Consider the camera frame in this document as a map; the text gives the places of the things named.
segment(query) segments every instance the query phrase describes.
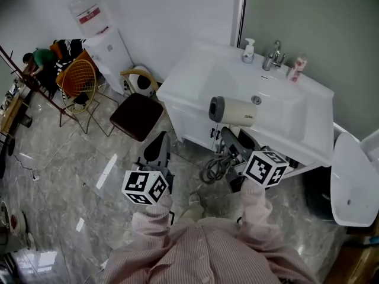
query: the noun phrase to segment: white cube with black pattern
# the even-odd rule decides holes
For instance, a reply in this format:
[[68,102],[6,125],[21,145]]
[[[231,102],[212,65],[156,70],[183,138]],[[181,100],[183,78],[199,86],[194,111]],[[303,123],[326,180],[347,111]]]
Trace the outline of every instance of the white cube with black pattern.
[[274,151],[253,151],[243,174],[265,188],[278,185],[289,163]]
[[122,192],[135,204],[155,205],[168,183],[161,172],[125,172]]

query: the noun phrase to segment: soap dispenser pump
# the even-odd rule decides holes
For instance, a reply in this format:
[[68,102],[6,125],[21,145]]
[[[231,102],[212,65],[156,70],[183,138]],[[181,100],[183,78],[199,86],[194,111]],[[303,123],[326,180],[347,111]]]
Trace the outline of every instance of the soap dispenser pump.
[[242,61],[245,63],[252,63],[254,59],[254,39],[245,39],[249,44],[246,46],[245,51],[242,54]]

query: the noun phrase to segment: green shirt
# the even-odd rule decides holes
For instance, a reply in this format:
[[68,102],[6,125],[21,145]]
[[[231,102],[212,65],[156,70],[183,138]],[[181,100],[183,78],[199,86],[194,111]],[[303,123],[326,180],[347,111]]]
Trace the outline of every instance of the green shirt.
[[51,50],[38,49],[33,53],[34,62],[38,67],[55,61],[55,54]]

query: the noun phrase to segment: person in green shirt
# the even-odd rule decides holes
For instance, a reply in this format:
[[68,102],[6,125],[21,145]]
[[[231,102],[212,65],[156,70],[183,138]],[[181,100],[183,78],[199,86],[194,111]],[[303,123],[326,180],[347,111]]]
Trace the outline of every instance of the person in green shirt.
[[23,57],[23,62],[28,64],[30,75],[36,77],[41,85],[49,91],[50,99],[54,97],[57,89],[56,73],[53,70],[56,60],[56,55],[51,50],[46,49],[37,49]]

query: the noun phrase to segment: pink striped shirt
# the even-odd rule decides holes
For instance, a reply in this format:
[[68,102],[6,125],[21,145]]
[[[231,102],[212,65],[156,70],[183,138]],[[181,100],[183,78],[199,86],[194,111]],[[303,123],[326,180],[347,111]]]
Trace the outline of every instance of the pink striped shirt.
[[101,283],[314,283],[299,254],[287,247],[265,190],[245,180],[242,224],[224,218],[168,227],[170,195],[133,215],[134,242],[110,256]]

